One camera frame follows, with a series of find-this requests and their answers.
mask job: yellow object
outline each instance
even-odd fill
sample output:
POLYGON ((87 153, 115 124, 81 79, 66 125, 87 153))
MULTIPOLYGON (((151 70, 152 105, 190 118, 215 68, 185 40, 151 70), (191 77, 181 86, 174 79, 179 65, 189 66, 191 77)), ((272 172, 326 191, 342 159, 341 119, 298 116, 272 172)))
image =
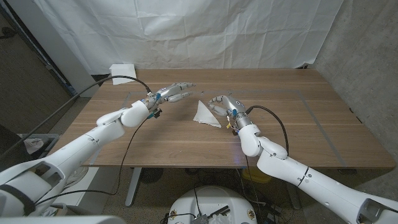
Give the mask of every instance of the yellow object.
MULTIPOLYGON (((257 167, 252 167, 250 168, 250 174, 251 178, 254 182, 260 183, 260 184, 265 184, 268 183, 271 180, 271 176, 261 172, 257 167)), ((249 175, 249 170, 244 169, 242 172, 242 177, 250 180, 250 175, 249 175)))

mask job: wires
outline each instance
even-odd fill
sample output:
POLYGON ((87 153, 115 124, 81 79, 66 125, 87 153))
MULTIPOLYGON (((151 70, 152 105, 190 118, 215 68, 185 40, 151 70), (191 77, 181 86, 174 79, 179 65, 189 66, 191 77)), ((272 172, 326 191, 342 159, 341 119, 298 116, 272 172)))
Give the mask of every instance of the wires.
POLYGON ((246 192, 244 191, 244 184, 243 184, 243 180, 242 180, 241 174, 239 173, 239 170, 238 170, 238 169, 235 169, 235 170, 236 170, 236 172, 238 173, 239 178, 241 179, 242 191, 243 191, 244 198, 245 198, 246 200, 252 202, 252 203, 262 204, 263 206, 267 205, 266 202, 258 202, 258 201, 255 201, 255 200, 251 200, 251 199, 246 195, 246 192))
POLYGON ((279 122, 279 124, 282 127, 282 130, 284 132, 285 143, 286 143, 286 151, 287 151, 287 155, 289 155, 289 142, 287 140, 287 133, 286 133, 286 129, 285 129, 285 126, 284 126, 283 122, 279 119, 279 117, 274 112, 272 112, 270 109, 268 109, 268 108, 266 108, 264 106, 259 106, 259 105, 251 106, 251 107, 249 107, 249 109, 246 110, 246 114, 249 114, 253 110, 253 108, 263 109, 263 110, 267 111, 268 113, 270 113, 271 115, 273 115, 276 120, 278 120, 278 122, 279 122))
POLYGON ((166 213, 166 215, 164 216, 164 218, 160 221, 160 224, 167 224, 167 219, 171 218, 171 217, 176 217, 179 215, 192 215, 194 218, 197 218, 194 214, 192 213, 184 213, 184 214, 176 214, 176 215, 170 215, 168 213, 166 213))
POLYGON ((51 119, 54 115, 56 115, 59 111, 61 111, 64 107, 66 107, 67 104, 69 104, 70 102, 74 101, 75 99, 77 99, 82 93, 84 93, 85 91, 89 90, 91 87, 103 83, 107 80, 113 79, 113 78, 129 78, 131 80, 135 80, 139 83, 141 83, 142 85, 145 86, 146 90, 148 93, 151 92, 150 88, 141 80, 138 80, 136 78, 133 77, 128 77, 128 76, 124 76, 124 75, 115 75, 113 77, 108 77, 108 78, 104 78, 98 82, 95 82, 93 84, 91 84, 89 87, 85 88, 83 91, 79 92, 78 94, 76 94, 74 97, 70 98, 66 103, 64 103, 61 107, 59 107, 54 113, 52 113, 50 116, 48 116, 44 121, 42 121, 39 125, 37 125, 33 130, 31 130, 28 134, 25 135, 25 137, 21 138, 18 142, 16 142, 14 145, 12 145, 9 149, 7 149, 2 155, 0 155, 0 161, 5 159, 6 156, 13 150, 15 149, 15 147, 17 147, 20 143, 22 143, 23 141, 25 141, 27 138, 30 137, 30 135, 32 135, 36 130, 38 130, 41 126, 43 126, 43 124, 45 124, 49 119, 51 119))
MULTIPOLYGON (((279 186, 278 187, 278 191, 277 191, 277 193, 276 193, 276 200, 278 200, 278 196, 279 196, 279 190, 280 190, 280 188, 281 188, 281 186, 279 186)), ((276 207, 275 207, 276 205, 274 204, 274 213, 273 213, 273 216, 274 216, 274 222, 276 222, 276 219, 275 219, 275 211, 276 211, 276 207)))
POLYGON ((123 162, 124 162, 124 159, 126 158, 127 152, 129 151, 129 148, 130 148, 132 139, 133 139, 134 136, 136 135, 138 129, 141 128, 141 126, 142 126, 142 125, 145 123, 145 121, 147 121, 147 120, 148 120, 148 119, 145 119, 145 120, 138 126, 138 128, 136 129, 136 131, 134 132, 134 134, 132 135, 132 137, 131 137, 131 139, 130 139, 129 145, 128 145, 127 149, 126 149, 126 152, 124 153, 122 163, 120 164, 118 186, 116 187, 115 193, 109 193, 109 192, 105 192, 105 191, 102 191, 102 190, 75 190, 75 191, 72 191, 72 192, 66 192, 66 193, 62 193, 62 194, 55 195, 55 196, 53 196, 53 197, 46 198, 46 199, 44 199, 44 200, 42 200, 42 201, 40 201, 40 202, 36 202, 36 203, 35 203, 35 206, 40 205, 41 203, 46 202, 46 201, 48 201, 48 200, 57 198, 57 197, 59 197, 59 196, 63 196, 63 195, 67 195, 67 194, 73 194, 73 193, 78 193, 78 192, 97 192, 97 193, 102 193, 102 194, 106 194, 106 195, 116 195, 117 192, 118 192, 118 190, 119 190, 119 186, 120 186, 120 179, 121 179, 121 172, 122 172, 123 162))
POLYGON ((260 223, 262 223, 263 219, 262 219, 262 215, 261 215, 261 208, 260 208, 259 198, 257 197, 257 192, 256 192, 256 188, 254 187, 253 179, 251 178, 248 156, 245 156, 245 157, 246 157, 246 164, 248 165, 248 171, 249 171, 249 176, 250 176, 250 182, 251 182, 251 185, 252 185, 252 187, 253 187, 254 194, 256 195, 257 206, 259 207, 259 214, 260 214, 260 218, 261 218, 260 223))
POLYGON ((195 190, 195 186, 193 186, 193 191, 195 193, 195 198, 197 199, 197 206, 198 206, 199 216, 201 216, 201 211, 199 209, 198 196, 197 196, 197 191, 195 190))

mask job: wood grain surface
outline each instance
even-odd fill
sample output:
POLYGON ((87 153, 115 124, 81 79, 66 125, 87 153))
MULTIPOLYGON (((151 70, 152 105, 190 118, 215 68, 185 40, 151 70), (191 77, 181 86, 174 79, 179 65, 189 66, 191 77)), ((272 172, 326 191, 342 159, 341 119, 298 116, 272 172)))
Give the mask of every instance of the wood grain surface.
MULTIPOLYGON (((192 82, 194 95, 164 103, 157 119, 149 119, 134 137, 127 167, 246 167, 239 138, 226 129, 193 121, 198 101, 218 95, 241 100, 245 107, 262 105, 279 116, 289 137, 289 156, 314 168, 390 169, 395 162, 377 139, 316 70, 138 70, 152 91, 173 82, 192 82)), ((96 120, 144 98, 137 82, 114 86, 106 82, 61 137, 54 150, 86 133, 96 120)), ((285 146, 279 123, 260 109, 250 113, 262 135, 285 146)), ((119 166, 135 129, 106 145, 94 166, 119 166)), ((257 157, 249 158, 255 166, 257 157)))

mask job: white backdrop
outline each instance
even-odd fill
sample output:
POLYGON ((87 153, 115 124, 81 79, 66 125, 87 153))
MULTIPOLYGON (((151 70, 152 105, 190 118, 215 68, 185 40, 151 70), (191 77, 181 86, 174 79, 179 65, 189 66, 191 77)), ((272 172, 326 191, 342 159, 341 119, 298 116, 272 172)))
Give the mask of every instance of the white backdrop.
POLYGON ((343 0, 35 0, 90 74, 313 63, 343 0))

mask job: robotic arm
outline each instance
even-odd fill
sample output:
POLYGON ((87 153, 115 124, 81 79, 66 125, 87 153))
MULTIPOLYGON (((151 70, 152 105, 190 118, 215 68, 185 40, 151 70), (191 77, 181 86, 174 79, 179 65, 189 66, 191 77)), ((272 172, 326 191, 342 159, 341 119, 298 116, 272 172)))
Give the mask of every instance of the robotic arm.
POLYGON ((245 155, 260 156, 257 167, 265 174, 290 182, 326 206, 347 223, 395 223, 398 202, 351 189, 320 172, 290 158, 287 151, 271 140, 260 137, 259 128, 246 114, 244 105, 231 96, 217 96, 209 107, 227 116, 241 139, 245 155), (227 109, 213 105, 222 103, 227 109))
POLYGON ((0 217, 40 215, 55 200, 37 204, 58 195, 68 177, 105 144, 124 134, 123 126, 133 128, 146 118, 158 117, 159 105, 177 102, 191 92, 182 90, 195 86, 192 83, 174 83, 148 93, 146 99, 100 117, 97 127, 63 146, 55 153, 34 161, 21 163, 0 173, 0 217))

